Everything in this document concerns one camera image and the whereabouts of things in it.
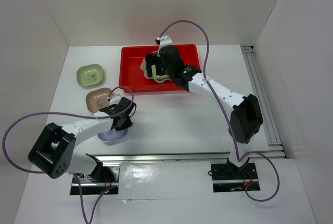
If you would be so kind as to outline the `pink square plate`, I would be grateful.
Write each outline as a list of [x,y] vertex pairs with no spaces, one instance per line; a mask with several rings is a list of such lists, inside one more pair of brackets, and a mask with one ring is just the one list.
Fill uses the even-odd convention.
[[109,107],[108,98],[111,93],[110,88],[100,88],[89,92],[86,95],[87,109],[91,113],[96,113],[100,109]]

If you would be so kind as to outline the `green square plate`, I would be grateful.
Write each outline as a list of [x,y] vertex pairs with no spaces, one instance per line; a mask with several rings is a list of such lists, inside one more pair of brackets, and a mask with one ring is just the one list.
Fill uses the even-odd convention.
[[104,77],[104,70],[99,64],[82,66],[76,72],[76,81],[82,87],[98,85],[104,80]]
[[164,68],[162,68],[160,65],[152,65],[151,66],[152,71],[152,78],[156,80],[168,80],[169,76],[166,75]]

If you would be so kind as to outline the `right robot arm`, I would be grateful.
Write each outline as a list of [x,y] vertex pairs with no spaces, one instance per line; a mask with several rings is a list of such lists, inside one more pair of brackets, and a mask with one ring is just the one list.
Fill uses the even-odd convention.
[[141,69],[148,79],[171,80],[176,86],[220,107],[234,142],[226,162],[227,172],[232,178],[244,174],[249,163],[252,138],[263,124],[257,97],[238,94],[210,79],[200,68],[185,64],[179,50],[173,45],[146,54]]

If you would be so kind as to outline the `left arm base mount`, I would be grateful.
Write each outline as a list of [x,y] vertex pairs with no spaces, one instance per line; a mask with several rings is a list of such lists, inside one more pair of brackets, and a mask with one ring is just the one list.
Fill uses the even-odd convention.
[[119,193],[120,165],[111,164],[98,179],[76,174],[81,185],[82,195],[117,195]]

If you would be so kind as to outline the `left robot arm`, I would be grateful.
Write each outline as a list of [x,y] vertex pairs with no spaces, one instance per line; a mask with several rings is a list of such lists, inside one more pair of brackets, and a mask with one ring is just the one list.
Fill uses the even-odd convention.
[[119,96],[115,104],[87,119],[65,125],[47,124],[29,152],[28,160],[52,179],[65,173],[83,174],[89,181],[96,182],[110,170],[96,156],[75,154],[74,149],[99,134],[131,127],[130,114],[134,108],[134,102]]

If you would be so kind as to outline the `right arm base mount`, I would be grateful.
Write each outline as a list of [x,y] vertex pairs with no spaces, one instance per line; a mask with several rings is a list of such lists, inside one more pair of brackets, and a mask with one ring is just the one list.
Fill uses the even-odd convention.
[[249,163],[240,174],[228,170],[226,163],[211,164],[208,175],[212,178],[213,192],[241,192],[248,186],[248,191],[260,191],[257,169]]

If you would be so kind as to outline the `purple square plate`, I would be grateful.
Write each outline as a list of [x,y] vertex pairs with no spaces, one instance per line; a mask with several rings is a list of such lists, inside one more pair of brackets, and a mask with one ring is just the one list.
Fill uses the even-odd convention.
[[127,128],[123,130],[112,129],[110,131],[98,134],[98,138],[105,145],[113,145],[127,134]]

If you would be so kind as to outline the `green scalloped bowl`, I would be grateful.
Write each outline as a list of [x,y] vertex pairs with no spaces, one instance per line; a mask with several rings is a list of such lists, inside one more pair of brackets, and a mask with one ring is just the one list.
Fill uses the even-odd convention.
[[143,71],[144,73],[144,77],[146,79],[150,79],[150,80],[154,80],[155,82],[157,83],[163,83],[165,81],[170,81],[170,77],[167,76],[167,75],[157,75],[157,74],[154,74],[152,77],[149,77],[148,76],[148,71],[147,71],[147,65],[146,65],[146,61],[143,60],[141,65],[140,65],[140,69]]

